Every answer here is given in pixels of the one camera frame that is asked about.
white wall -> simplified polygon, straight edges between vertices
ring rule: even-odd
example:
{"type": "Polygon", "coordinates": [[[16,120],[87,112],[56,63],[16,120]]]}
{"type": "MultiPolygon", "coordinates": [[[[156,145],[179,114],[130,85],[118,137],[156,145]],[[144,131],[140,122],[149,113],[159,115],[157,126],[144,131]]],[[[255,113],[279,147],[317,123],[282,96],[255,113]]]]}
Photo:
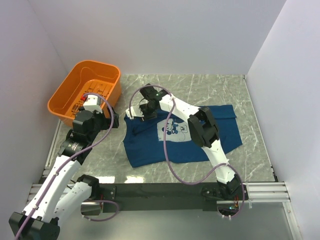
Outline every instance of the white wall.
{"type": "Polygon", "coordinates": [[[21,212],[41,177],[58,119],[47,101],[66,76],[27,0],[0,1],[0,235],[14,238],[21,212]]]}
{"type": "Polygon", "coordinates": [[[247,75],[271,162],[306,240],[320,239],[320,1],[288,0],[247,75]]]}
{"type": "Polygon", "coordinates": [[[29,0],[68,70],[246,74],[285,0],[29,0]]]}

marble floor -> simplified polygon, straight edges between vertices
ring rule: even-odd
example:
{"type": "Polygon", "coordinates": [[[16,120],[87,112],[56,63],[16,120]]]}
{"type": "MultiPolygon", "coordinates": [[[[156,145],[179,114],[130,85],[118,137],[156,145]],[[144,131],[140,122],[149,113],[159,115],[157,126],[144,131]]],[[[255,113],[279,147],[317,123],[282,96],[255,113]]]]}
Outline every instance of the marble floor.
{"type": "MultiPolygon", "coordinates": [[[[242,179],[248,182],[273,182],[273,169],[262,139],[252,102],[242,75],[202,75],[202,74],[148,74],[122,75],[122,94],[115,106],[120,115],[120,127],[113,129],[101,144],[88,155],[83,166],[74,175],[82,174],[99,177],[101,183],[173,183],[177,182],[166,162],[132,168],[126,156],[123,139],[126,134],[125,109],[133,92],[145,84],[158,84],[169,89],[176,97],[191,105],[232,104],[237,116],[243,145],[227,154],[242,179]]],[[[138,93],[133,105],[141,100],[138,93]]],[[[61,124],[57,134],[56,147],[51,162],[57,156],[60,144],[70,128],[61,124]]],[[[96,139],[104,134],[100,132],[96,139]]],[[[176,173],[185,181],[201,179],[212,168],[209,161],[172,164],[176,173]]],[[[216,181],[213,173],[207,182],[216,181]]]]}

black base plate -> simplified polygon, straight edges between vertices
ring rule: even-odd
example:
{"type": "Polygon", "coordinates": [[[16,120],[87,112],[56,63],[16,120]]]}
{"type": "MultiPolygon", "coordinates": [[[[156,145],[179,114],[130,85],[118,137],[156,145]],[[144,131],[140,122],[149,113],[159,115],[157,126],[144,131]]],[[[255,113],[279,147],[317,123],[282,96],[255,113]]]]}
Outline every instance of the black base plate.
{"type": "MultiPolygon", "coordinates": [[[[227,198],[221,196],[217,182],[203,182],[197,185],[182,183],[118,183],[100,184],[105,200],[120,205],[121,211],[149,210],[192,210],[217,211],[217,201],[233,201],[235,196],[242,199],[242,189],[227,198]]],[[[246,186],[245,199],[248,200],[246,186]]],[[[104,213],[114,213],[116,207],[104,204],[104,213]]]]}

orange basket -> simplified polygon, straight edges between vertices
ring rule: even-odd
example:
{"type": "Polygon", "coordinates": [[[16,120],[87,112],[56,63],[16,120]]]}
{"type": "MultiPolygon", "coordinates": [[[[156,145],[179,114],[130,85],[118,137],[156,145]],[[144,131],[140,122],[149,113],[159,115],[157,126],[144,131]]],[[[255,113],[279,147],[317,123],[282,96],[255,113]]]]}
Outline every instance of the orange basket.
{"type": "MultiPolygon", "coordinates": [[[[81,97],[85,93],[97,93],[105,97],[111,106],[115,106],[121,95],[121,72],[114,65],[97,61],[81,61],[68,74],[48,102],[50,113],[58,116],[64,124],[72,127],[79,107],[83,105],[81,97]]],[[[109,117],[106,103],[101,105],[106,117],[109,117]]]]}

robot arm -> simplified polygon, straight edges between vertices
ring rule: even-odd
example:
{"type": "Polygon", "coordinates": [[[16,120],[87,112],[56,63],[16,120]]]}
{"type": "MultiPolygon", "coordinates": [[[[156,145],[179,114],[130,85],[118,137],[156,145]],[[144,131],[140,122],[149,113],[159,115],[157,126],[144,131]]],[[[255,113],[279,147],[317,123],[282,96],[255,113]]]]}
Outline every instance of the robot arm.
{"type": "MultiPolygon", "coordinates": [[[[126,110],[126,115],[133,119],[139,117],[143,121],[157,117],[157,109],[170,112],[175,101],[175,108],[172,114],[176,115],[188,124],[191,139],[195,144],[203,149],[212,166],[228,163],[228,159],[222,149],[219,139],[217,123],[208,107],[200,108],[190,105],[166,91],[157,91],[152,86],[147,86],[140,90],[142,96],[148,103],[140,106],[132,106],[126,110]]],[[[219,167],[215,170],[216,178],[227,194],[232,194],[240,185],[235,172],[227,166],[219,167]]]]}
{"type": "MultiPolygon", "coordinates": [[[[58,157],[45,182],[23,212],[14,212],[9,219],[11,229],[16,235],[21,225],[29,218],[20,239],[56,240],[60,226],[82,202],[100,198],[99,180],[88,175],[79,177],[74,187],[61,198],[70,179],[91,150],[84,151],[67,164],[66,161],[74,154],[91,146],[98,133],[111,125],[110,119],[105,117],[100,107],[100,99],[97,96],[88,95],[83,100],[83,107],[76,114],[72,129],[61,144],[58,157]],[[44,192],[46,193],[42,201],[37,205],[44,192]]],[[[112,127],[117,128],[119,115],[114,112],[109,114],[113,114],[115,118],[112,127]]]]}

